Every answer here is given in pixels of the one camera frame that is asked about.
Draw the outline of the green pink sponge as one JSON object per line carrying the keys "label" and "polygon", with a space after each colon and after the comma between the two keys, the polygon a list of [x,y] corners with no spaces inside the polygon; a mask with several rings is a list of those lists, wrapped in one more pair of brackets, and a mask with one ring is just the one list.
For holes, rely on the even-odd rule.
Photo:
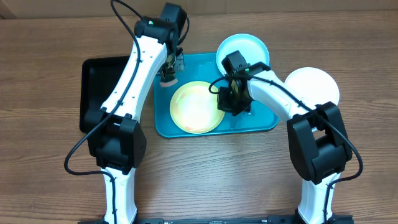
{"label": "green pink sponge", "polygon": [[167,75],[160,79],[160,86],[164,88],[168,88],[170,86],[175,85],[178,82],[177,78],[173,75]]}

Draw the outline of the yellow plate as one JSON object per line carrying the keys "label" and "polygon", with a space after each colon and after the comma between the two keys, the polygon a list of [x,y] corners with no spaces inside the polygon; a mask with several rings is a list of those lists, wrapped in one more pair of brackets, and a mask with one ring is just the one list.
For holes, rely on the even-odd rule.
{"label": "yellow plate", "polygon": [[170,115],[175,125],[190,134],[204,134],[215,129],[224,118],[218,109],[217,87],[194,81],[182,85],[170,101]]}

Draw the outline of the white plate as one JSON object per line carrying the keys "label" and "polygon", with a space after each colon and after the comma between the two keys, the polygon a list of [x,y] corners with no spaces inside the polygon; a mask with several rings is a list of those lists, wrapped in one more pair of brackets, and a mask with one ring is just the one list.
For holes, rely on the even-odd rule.
{"label": "white plate", "polygon": [[332,102],[338,105],[340,90],[335,80],[327,72],[314,67],[303,67],[294,70],[284,82],[291,89],[315,104]]}

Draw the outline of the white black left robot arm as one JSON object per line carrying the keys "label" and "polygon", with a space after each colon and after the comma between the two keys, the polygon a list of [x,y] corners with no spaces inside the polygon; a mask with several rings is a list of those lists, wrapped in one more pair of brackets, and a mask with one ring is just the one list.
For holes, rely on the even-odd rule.
{"label": "white black left robot arm", "polygon": [[134,223],[134,176],[147,140],[140,126],[144,102],[156,76],[165,86],[176,83],[184,69],[180,44],[189,30],[181,6],[166,3],[160,17],[141,16],[133,29],[131,54],[121,74],[110,69],[115,58],[83,64],[80,130],[96,159],[106,191],[106,212],[100,223]]}

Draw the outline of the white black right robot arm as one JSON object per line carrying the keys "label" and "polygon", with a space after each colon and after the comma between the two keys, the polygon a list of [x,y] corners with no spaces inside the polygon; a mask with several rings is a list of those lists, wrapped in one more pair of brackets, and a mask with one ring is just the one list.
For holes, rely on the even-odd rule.
{"label": "white black right robot arm", "polygon": [[301,201],[294,215],[267,217],[268,223],[353,223],[351,215],[331,210],[336,184],[352,159],[338,108],[334,79],[317,68],[296,70],[281,81],[268,64],[235,50],[217,55],[228,82],[217,95],[218,108],[236,116],[252,102],[268,107],[287,125],[292,165],[302,178]]}

